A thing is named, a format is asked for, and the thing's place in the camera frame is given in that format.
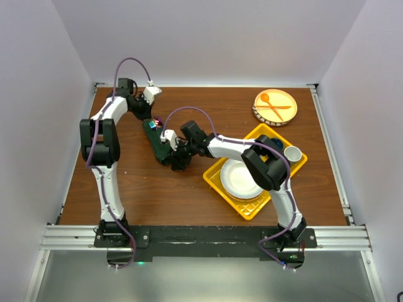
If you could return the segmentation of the iridescent metal fork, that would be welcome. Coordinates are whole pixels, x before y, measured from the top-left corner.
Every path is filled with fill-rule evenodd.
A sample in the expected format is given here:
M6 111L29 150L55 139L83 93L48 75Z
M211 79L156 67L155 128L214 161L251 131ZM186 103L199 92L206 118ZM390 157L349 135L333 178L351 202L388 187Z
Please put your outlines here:
M153 130L155 130L157 128L157 125L154 122L154 120L149 121L149 127L150 127L150 129L153 129Z

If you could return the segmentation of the dark green cloth napkin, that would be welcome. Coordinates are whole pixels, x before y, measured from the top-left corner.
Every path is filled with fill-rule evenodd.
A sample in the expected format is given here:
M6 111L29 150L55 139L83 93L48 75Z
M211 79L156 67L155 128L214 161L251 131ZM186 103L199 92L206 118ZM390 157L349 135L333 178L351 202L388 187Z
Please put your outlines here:
M162 133L162 128L156 128L155 130L150 129L149 121L154 120L154 118L144 120L142 126L145 135L152 147L153 153L157 161L162 165L171 164L171 148L169 144L164 144L160 140L160 135Z

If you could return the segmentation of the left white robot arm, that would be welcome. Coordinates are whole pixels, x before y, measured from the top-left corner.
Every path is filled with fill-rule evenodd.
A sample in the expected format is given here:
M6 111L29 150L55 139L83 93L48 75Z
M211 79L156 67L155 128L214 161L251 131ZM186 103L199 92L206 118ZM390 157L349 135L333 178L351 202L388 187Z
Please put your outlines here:
M155 97L160 93L161 90L151 81L143 91L138 92L133 80L120 78L118 87L108 95L101 109L79 123L81 154L86 167L94 174L101 204L96 236L100 240L109 240L117 247L127 245L133 248L135 243L118 190L120 143L116 125L128 112L141 121L150 119Z

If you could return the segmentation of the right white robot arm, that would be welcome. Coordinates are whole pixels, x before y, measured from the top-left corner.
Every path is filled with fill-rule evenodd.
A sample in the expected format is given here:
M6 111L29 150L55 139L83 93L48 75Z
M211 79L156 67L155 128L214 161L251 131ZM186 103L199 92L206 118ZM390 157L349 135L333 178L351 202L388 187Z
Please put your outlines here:
M185 141L173 130L161 134L161 141L170 145L173 169L185 169L195 155L243 162L253 181L269 193L275 206L279 234L272 239L279 237L287 247L295 247L302 241L307 223L292 193L290 162L268 136L241 140L216 133L207 135L195 121L185 123L180 130Z

